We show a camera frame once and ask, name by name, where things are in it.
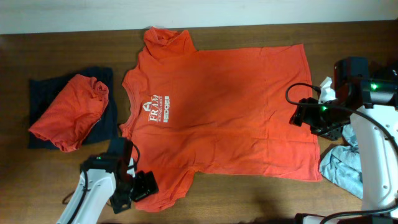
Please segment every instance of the wooden table surface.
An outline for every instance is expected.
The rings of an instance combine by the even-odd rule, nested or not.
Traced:
[[[398,22],[350,22],[188,29],[198,50],[305,44],[314,84],[333,77],[333,64],[348,56],[385,65],[398,56]],[[121,86],[144,46],[144,30],[0,35],[0,223],[55,223],[61,200],[75,189],[78,166],[104,152],[109,141],[73,153],[27,149],[28,79],[59,77],[92,65],[114,71],[118,122],[129,116]],[[320,139],[321,152],[331,148]],[[360,199],[327,180],[300,182],[272,177],[197,173],[187,196],[169,209],[134,209],[113,214],[105,207],[99,222],[237,223],[255,218],[327,215],[360,209]]]

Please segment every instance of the fram logo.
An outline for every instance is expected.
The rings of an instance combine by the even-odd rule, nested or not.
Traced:
[[[170,97],[153,95],[149,102],[144,103],[142,108],[149,112],[148,121],[168,123],[170,119]]]

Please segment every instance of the green light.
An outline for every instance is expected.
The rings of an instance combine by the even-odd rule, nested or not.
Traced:
[[[376,85],[375,83],[372,83],[371,84],[371,88],[372,88],[372,90],[375,90],[375,89],[377,89],[379,86],[378,85]]]

